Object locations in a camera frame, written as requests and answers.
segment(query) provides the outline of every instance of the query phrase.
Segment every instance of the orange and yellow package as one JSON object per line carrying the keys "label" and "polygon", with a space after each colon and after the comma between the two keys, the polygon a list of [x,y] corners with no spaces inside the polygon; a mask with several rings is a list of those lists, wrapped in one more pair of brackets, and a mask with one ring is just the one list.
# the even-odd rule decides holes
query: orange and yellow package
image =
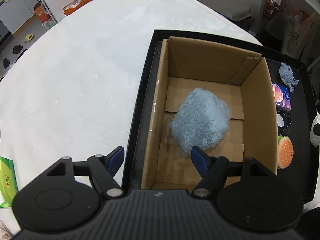
{"label": "orange and yellow package", "polygon": [[64,14],[66,16],[70,15],[74,11],[78,10],[80,7],[84,6],[85,4],[87,4],[90,1],[92,1],[92,0],[74,0],[72,3],[69,3],[67,6],[65,6],[63,8]]}

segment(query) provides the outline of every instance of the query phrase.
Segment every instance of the black bead chain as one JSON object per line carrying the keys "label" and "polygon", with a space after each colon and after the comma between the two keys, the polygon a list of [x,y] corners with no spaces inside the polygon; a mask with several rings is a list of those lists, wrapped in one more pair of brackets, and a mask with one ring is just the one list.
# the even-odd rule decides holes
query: black bead chain
{"label": "black bead chain", "polygon": [[285,111],[281,111],[277,109],[277,114],[280,114],[281,117],[285,120],[287,120],[287,125],[284,126],[283,130],[287,130],[290,125],[292,125],[292,120],[291,120],[291,114]]}

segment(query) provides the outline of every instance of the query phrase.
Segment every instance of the white tablecloth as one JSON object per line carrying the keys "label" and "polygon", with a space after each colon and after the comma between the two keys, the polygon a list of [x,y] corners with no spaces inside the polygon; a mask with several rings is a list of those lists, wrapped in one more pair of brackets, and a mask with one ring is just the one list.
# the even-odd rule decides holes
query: white tablecloth
{"label": "white tablecloth", "polygon": [[[0,154],[14,160],[19,189],[62,156],[126,149],[154,29],[259,44],[196,0],[88,3],[39,38],[0,83]],[[9,228],[11,220],[4,219]]]}

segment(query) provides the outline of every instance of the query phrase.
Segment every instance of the green plastic bag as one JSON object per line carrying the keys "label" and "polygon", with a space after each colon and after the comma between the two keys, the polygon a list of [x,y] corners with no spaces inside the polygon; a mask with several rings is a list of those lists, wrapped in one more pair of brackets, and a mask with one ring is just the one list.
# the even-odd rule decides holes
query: green plastic bag
{"label": "green plastic bag", "polygon": [[0,207],[11,207],[12,200],[18,192],[13,161],[0,156],[0,192],[4,199]]}

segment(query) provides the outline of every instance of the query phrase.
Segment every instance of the fluffy ball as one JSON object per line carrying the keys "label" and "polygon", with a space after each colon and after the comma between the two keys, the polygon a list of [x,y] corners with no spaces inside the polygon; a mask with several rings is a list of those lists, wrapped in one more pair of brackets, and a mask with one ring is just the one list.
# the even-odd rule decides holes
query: fluffy ball
{"label": "fluffy ball", "polygon": [[196,88],[179,107],[170,127],[183,155],[193,146],[216,146],[229,129],[230,110],[212,92]]}

